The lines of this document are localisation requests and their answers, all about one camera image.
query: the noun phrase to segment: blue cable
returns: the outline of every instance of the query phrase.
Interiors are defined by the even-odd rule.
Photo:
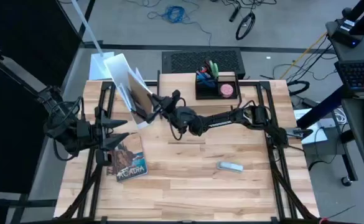
[[[139,6],[142,6],[142,7],[154,7],[154,6],[157,6],[162,0],[158,0],[158,2],[156,2],[155,4],[153,4],[151,6],[150,6],[150,1],[149,0],[142,0],[142,4],[139,4],[138,2],[134,2],[134,1],[131,1],[131,0],[125,0],[125,1],[135,3],[135,4],[137,4]],[[182,1],[187,2],[187,3],[191,3],[191,4],[195,5],[197,8],[194,9],[193,11],[186,12],[186,10],[182,6],[167,6],[166,9],[165,9],[165,13],[159,14],[157,11],[152,11],[152,12],[149,12],[147,14],[147,18],[155,19],[157,17],[161,17],[161,19],[163,19],[163,20],[165,20],[167,22],[170,22],[171,24],[177,24],[177,23],[185,24],[185,25],[197,24],[202,32],[209,35],[208,45],[211,46],[212,33],[208,32],[208,31],[205,31],[202,28],[201,24],[199,24],[198,22],[195,22],[195,21],[191,22],[190,21],[189,14],[191,14],[191,13],[197,11],[198,9],[200,9],[200,6],[197,3],[190,2],[188,0],[182,0]]]

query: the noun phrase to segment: book cover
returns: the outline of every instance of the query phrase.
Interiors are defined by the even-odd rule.
[[[147,174],[146,158],[138,133],[130,134],[109,153],[113,163],[107,167],[107,175],[115,175],[118,182]]]

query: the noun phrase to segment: wooden table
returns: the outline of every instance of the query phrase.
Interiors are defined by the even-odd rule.
[[[237,105],[236,100],[195,100],[194,78],[192,73],[162,74],[160,95],[170,96],[172,91],[179,89],[187,106],[203,116],[228,111],[230,105]],[[87,81],[85,85],[85,113],[90,121],[94,120],[93,109],[98,104],[101,84],[102,81]],[[295,127],[286,82],[275,80],[270,84],[279,126]],[[157,91],[156,86],[150,89],[154,93]],[[243,103],[248,100],[258,103],[254,87],[242,86],[241,95]],[[129,121],[115,132],[137,131],[118,94],[112,118]],[[157,117],[139,133],[149,173],[118,183],[115,176],[107,176],[103,171],[97,220],[107,216],[108,220],[268,221],[270,217],[278,216],[263,131],[230,124],[210,129],[201,137],[186,133],[181,141],[176,141],[168,122]],[[302,147],[296,139],[290,139],[289,143]],[[293,190],[310,212],[318,216],[303,152],[287,148],[285,155]],[[61,215],[79,193],[87,157],[88,150],[85,150],[67,162],[55,217]],[[218,161],[242,164],[244,172],[237,174],[218,170]],[[283,196],[284,209],[289,217],[284,193]],[[87,202],[85,216],[88,215],[90,195]]]

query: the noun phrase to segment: concrete floor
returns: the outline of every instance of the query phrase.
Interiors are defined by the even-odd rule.
[[[233,12],[233,7],[224,6],[221,1],[213,3],[208,0],[198,0],[200,9],[191,16],[192,21],[197,21],[203,29],[212,33],[211,45],[216,46],[244,46],[244,47],[289,47],[307,48],[322,33],[325,32],[324,24],[335,18],[341,17],[340,11],[344,7],[351,7],[357,0],[284,0],[277,5],[262,5],[255,9],[256,24],[251,33],[243,40],[234,38],[237,25],[241,21],[238,16],[234,23],[228,22]],[[79,0],[85,12],[89,0]],[[97,0],[89,23],[97,39],[105,44],[135,44],[135,45],[207,45],[208,35],[202,33],[196,25],[185,26],[170,24],[163,20],[149,20],[146,14],[150,11],[163,12],[168,5],[181,5],[188,10],[195,6],[180,0],[166,0],[154,8],[140,7],[125,0]],[[77,28],[81,22],[71,4],[64,4],[63,8],[70,20]],[[91,40],[85,34],[84,41]],[[161,51],[157,50],[110,50],[115,54],[124,53],[131,67],[138,67],[143,78],[156,79],[158,69],[161,69]],[[93,49],[80,49],[76,55],[73,68],[70,71],[64,97],[74,100],[83,92],[88,79],[90,55],[96,53]],[[263,53],[242,52],[247,76],[251,79],[262,79],[260,75],[270,77],[275,65],[291,63],[300,54],[290,53]],[[315,76],[320,78],[334,70],[334,60],[319,60],[312,68]],[[276,77],[280,77],[287,67],[276,70]],[[336,90],[342,82],[337,74],[330,75],[323,81],[316,81],[310,75],[304,80],[310,81],[310,88],[301,94],[314,101],[321,101],[331,92]],[[333,215],[347,207],[356,205],[355,208],[333,218],[336,221],[364,223],[364,164],[357,150],[355,142],[348,144],[359,181],[351,187],[344,187],[340,178],[347,172],[342,158],[337,156],[332,164],[317,164],[310,172],[314,193],[322,217]],[[52,149],[47,147],[43,163],[37,173],[32,197],[57,198],[62,172],[65,164],[56,161]],[[27,209],[23,220],[47,220],[52,217],[54,208]]]

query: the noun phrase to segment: black mat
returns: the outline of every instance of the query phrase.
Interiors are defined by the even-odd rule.
[[[162,73],[192,73],[203,65],[205,60],[218,64],[219,72],[235,72],[243,79],[245,69],[239,49],[172,51],[162,53]]]

